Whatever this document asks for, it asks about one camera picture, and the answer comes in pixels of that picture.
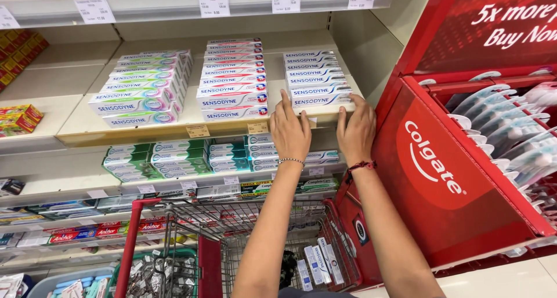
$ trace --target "bracelet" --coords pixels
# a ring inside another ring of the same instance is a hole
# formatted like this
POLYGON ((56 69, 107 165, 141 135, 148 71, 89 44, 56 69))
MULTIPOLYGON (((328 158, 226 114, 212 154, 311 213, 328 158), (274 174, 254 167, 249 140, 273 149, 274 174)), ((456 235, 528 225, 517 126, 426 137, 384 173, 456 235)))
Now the bracelet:
POLYGON ((296 161, 296 162, 300 162, 302 164, 302 169, 306 167, 306 163, 302 160, 298 160, 298 159, 294 159, 294 158, 284 158, 284 159, 279 159, 278 163, 281 164, 286 160, 292 160, 292 161, 296 161))
POLYGON ((352 171, 358 168, 363 168, 366 167, 368 169, 376 169, 377 168, 377 163, 375 162, 375 160, 371 161, 371 162, 359 162, 357 164, 354 164, 353 166, 348 168, 348 171, 346 171, 346 173, 348 174, 348 177, 346 178, 346 184, 350 184, 350 182, 353 180, 352 178, 352 171))

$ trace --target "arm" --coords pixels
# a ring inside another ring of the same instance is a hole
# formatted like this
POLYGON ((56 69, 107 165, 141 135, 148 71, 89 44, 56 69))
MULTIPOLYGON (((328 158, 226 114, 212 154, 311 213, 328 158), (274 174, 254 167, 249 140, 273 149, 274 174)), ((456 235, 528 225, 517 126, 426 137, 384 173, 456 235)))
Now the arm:
MULTIPOLYGON (((346 125, 341 107, 337 138, 348 166, 370 162, 375 137, 375 112, 366 101, 352 95, 356 111, 346 125)), ((391 298, 444 297, 431 269, 400 218, 375 170, 352 172, 381 276, 391 298)))
MULTIPOLYGON (((308 118, 302 111, 300 124, 284 90, 281 90, 281 95, 282 101, 271 115, 273 142, 279 158, 304 161, 311 142, 308 118)), ((279 165, 242 255, 232 291, 233 298, 278 295, 290 210, 302 168, 301 163, 293 160, 286 160, 279 165)))

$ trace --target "red display stand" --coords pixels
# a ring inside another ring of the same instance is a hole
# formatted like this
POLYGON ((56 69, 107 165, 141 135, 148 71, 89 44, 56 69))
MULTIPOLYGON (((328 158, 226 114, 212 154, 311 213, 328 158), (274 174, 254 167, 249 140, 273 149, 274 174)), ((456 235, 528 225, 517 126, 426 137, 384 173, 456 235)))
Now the red display stand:
MULTIPOLYGON (((556 80, 555 1, 429 0, 381 96, 372 158, 438 277, 557 253, 498 255, 556 231, 444 108, 454 94, 556 80)), ((335 203, 363 274, 355 290, 382 283, 355 186, 335 203)))

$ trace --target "shopping cart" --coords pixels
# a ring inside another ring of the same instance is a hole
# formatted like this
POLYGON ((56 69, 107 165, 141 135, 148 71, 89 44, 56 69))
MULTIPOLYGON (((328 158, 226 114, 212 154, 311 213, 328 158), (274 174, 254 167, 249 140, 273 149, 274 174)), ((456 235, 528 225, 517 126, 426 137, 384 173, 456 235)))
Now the shopping cart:
MULTIPOLYGON (((169 264, 176 262, 177 250, 183 246, 191 247, 190 242, 185 242, 187 235, 188 238, 197 240, 194 273, 197 281, 191 285, 195 288, 188 291, 188 297, 230 297, 243 249, 263 203, 264 201, 243 201, 192 204, 187 200, 161 198, 134 201, 114 297, 126 297, 135 240, 144 206, 164 208, 166 214, 164 248, 155 257, 153 265, 160 262, 158 260, 165 260, 169 264)), ((303 249, 316 246, 319 237, 324 237, 325 241, 332 245, 344 283, 336 284, 332 281, 316 286, 310 274, 314 288, 346 291, 361 284, 361 273, 354 259, 355 248, 338 220, 332 200, 294 201, 288 230, 285 250, 291 251, 290 254, 295 259, 305 259, 303 249)), ((183 291, 174 290, 176 286, 180 286, 179 280, 184 277, 179 273, 178 267, 167 269, 166 273, 157 268, 153 270, 161 274, 163 283, 166 284, 161 286, 158 293, 160 298, 184 298, 183 291)), ((295 269, 290 286, 302 289, 303 284, 297 272, 295 269)))

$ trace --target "cart handle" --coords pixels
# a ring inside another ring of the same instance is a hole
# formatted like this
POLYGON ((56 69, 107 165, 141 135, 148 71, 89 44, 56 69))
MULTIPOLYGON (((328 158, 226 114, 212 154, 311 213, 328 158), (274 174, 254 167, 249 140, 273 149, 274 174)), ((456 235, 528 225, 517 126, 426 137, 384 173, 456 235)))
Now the cart handle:
POLYGON ((143 206, 154 206, 160 202, 160 198, 138 199, 131 203, 131 218, 126 237, 126 245, 120 262, 120 272, 118 272, 118 281, 116 283, 116 292, 114 298, 125 298, 128 291, 128 282, 130 280, 131 263, 133 261, 135 241, 138 236, 139 221, 141 220, 141 212, 143 206))

